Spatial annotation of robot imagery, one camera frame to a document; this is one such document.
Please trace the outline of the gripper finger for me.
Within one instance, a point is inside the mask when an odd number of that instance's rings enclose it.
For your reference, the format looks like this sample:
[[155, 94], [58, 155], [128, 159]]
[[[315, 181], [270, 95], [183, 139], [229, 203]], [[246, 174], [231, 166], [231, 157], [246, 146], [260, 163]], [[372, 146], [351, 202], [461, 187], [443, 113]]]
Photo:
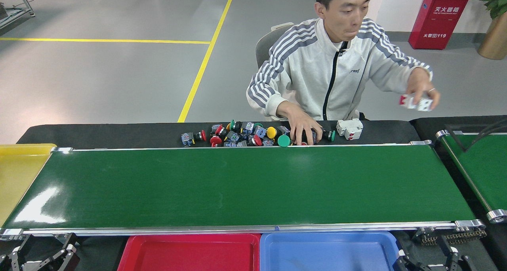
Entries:
[[74, 271], [80, 261], [76, 255], [78, 237], [76, 235], [54, 235], [62, 240], [62, 247], [45, 260], [27, 261], [24, 271]]
[[20, 246], [16, 247], [8, 254], [1, 255], [0, 270], [1, 271], [23, 271], [25, 264], [25, 255], [29, 253], [33, 246], [33, 236], [27, 236]]
[[473, 271], [474, 262], [468, 255], [460, 255], [458, 249], [452, 247], [447, 240], [438, 240], [438, 246], [442, 253], [447, 257], [446, 263], [439, 266], [439, 271], [457, 271], [458, 267], [462, 271]]
[[403, 250], [398, 252], [398, 258], [394, 263], [395, 271], [425, 271], [426, 266], [419, 262], [414, 256], [405, 253]]

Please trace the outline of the person's right hand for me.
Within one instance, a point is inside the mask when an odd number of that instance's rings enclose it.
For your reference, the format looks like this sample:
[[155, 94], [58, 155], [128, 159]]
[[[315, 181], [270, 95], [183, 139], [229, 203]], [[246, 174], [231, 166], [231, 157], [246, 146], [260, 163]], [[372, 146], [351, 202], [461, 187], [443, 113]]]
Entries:
[[290, 138], [296, 145], [301, 145], [303, 135], [306, 136], [308, 145], [318, 143], [322, 139], [322, 126], [304, 112], [299, 105], [283, 101], [277, 107], [276, 113], [287, 118], [290, 125]]

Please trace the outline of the person's left hand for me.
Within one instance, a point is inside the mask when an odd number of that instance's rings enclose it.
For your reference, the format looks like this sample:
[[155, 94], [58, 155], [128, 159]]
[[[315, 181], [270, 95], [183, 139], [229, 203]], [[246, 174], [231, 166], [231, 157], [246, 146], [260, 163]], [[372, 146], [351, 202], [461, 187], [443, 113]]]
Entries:
[[433, 100], [431, 110], [434, 110], [440, 102], [441, 94], [430, 80], [429, 72], [422, 68], [414, 68], [408, 78], [406, 94], [413, 94], [413, 104], [418, 104], [425, 94]]

